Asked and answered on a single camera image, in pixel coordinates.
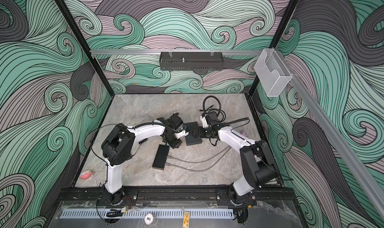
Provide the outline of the dark grey box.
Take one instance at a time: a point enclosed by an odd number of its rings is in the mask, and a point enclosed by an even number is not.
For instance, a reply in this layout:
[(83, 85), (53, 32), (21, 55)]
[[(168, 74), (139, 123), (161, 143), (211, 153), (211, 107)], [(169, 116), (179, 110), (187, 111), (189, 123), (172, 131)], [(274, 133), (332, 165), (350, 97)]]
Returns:
[(189, 133), (186, 137), (186, 146), (202, 144), (203, 141), (199, 135), (199, 124), (197, 122), (189, 122), (185, 124), (187, 132)]

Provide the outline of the black network switch box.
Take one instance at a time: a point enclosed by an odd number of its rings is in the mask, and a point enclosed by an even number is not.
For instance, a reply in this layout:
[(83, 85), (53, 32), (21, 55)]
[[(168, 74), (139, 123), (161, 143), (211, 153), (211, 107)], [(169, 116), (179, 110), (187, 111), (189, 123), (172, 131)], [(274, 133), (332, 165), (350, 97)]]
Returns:
[(152, 168), (164, 170), (170, 147), (168, 145), (159, 145)]

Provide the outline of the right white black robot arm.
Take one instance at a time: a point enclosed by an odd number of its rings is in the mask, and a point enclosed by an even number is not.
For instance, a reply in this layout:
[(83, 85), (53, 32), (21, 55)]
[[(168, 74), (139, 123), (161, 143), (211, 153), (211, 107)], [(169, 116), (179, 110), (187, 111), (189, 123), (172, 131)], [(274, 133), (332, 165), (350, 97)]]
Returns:
[(232, 124), (250, 121), (248, 117), (226, 122), (226, 114), (215, 96), (207, 96), (201, 109), (201, 126), (195, 126), (191, 132), (193, 138), (215, 140), (226, 143), (239, 153), (242, 176), (229, 188), (230, 201), (235, 206), (244, 205), (253, 190), (277, 178), (293, 179), (278, 171), (277, 163), (269, 145), (264, 140), (253, 140), (241, 135), (231, 127)]

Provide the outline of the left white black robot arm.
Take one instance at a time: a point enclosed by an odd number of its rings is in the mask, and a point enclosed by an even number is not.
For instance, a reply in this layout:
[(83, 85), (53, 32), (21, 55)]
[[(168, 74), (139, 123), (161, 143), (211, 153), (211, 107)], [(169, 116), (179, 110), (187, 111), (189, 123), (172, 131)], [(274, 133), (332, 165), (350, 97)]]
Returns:
[(133, 146), (145, 139), (160, 136), (171, 148), (178, 148), (182, 144), (181, 138), (189, 134), (178, 113), (168, 119), (158, 118), (134, 126), (122, 123), (112, 126), (113, 129), (101, 146), (107, 167), (104, 187), (110, 195), (117, 194), (123, 187), (123, 163), (133, 157)]

